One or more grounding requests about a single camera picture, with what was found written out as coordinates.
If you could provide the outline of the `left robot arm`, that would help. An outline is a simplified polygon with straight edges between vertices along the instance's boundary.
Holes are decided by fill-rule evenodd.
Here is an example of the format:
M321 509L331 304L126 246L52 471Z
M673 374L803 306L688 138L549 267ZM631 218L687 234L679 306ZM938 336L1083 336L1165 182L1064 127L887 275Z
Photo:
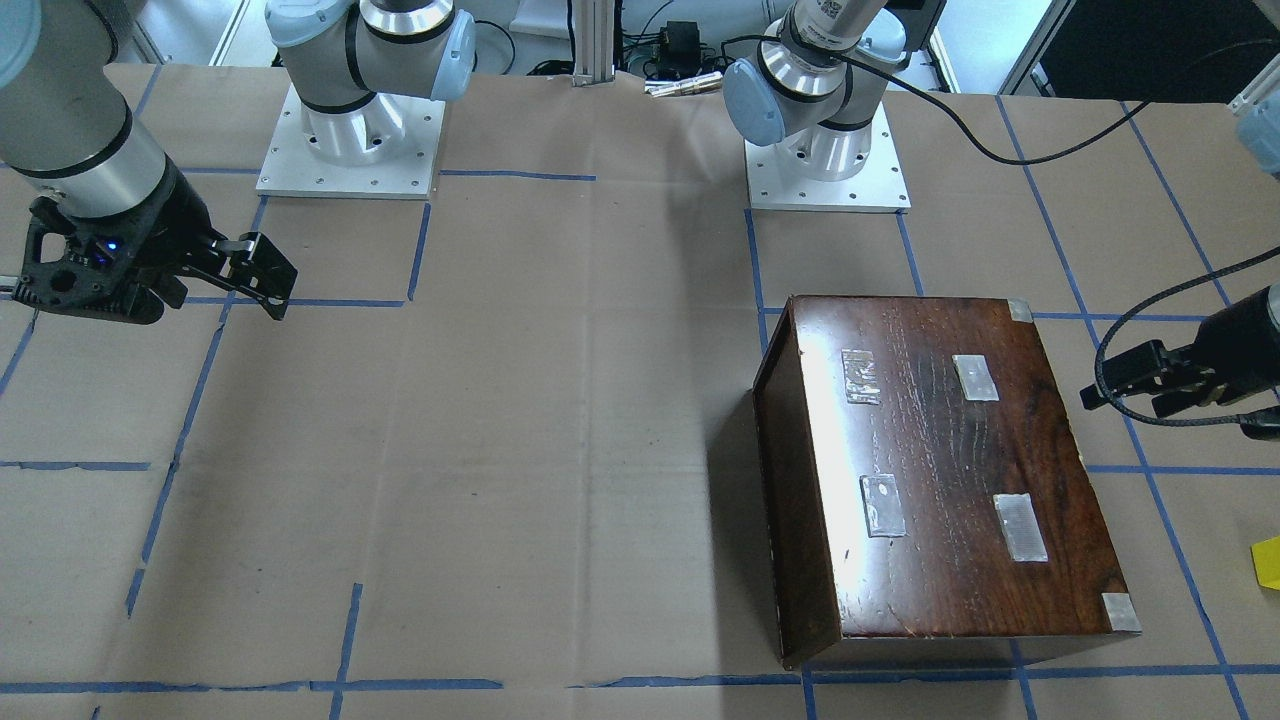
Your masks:
M902 23L882 1L797 1L754 44L751 55L724 70L724 104L735 128L748 143L778 151L792 176L841 190L876 156L876 113L911 56ZM1158 340L1119 355L1108 347L1148 307L1276 256L1270 249L1124 313L1100 341L1082 405L1110 406L1153 427L1235 425L1248 438L1275 441L1276 407L1184 418L1193 407L1229 406L1277 388L1275 284L1203 319L1181 347Z

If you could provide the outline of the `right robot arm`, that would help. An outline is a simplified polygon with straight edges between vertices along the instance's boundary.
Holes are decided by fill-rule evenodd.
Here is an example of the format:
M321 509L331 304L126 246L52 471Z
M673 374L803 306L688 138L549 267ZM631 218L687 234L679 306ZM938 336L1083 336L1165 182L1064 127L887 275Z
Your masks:
M260 233L218 232L104 68L131 1L3 4L3 161L37 190L12 296L64 316L151 324L196 278L279 320L296 268ZM475 20L451 1L270 1L265 22L325 161L365 164L403 136L392 96L460 99Z

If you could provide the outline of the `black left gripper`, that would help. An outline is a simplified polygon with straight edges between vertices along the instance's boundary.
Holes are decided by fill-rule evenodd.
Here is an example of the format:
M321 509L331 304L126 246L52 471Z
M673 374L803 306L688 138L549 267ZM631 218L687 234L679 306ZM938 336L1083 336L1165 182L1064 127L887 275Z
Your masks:
M1279 383L1277 287L1271 284L1204 319L1190 348L1151 340L1101 363L1115 397L1149 395L1157 418L1231 405Z

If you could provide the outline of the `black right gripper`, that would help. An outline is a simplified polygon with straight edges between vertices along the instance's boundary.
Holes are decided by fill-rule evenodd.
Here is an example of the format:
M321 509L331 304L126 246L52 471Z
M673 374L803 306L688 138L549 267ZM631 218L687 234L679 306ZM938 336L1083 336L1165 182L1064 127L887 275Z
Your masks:
M44 313L151 324L187 297L197 278L285 318L298 270L260 232L224 240L174 161L137 206L73 217L50 193L31 205L23 265L12 297Z

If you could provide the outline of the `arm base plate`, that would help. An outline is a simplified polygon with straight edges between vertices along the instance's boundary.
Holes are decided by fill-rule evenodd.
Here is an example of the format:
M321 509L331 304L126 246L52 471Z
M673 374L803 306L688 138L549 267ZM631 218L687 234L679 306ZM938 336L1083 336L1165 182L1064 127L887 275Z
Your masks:
M777 211L897 213L911 199L879 105L870 124L814 126L781 143L745 143L750 208Z
M320 113L289 88L256 190L265 196L425 201L433 190L447 105L375 95L365 106Z

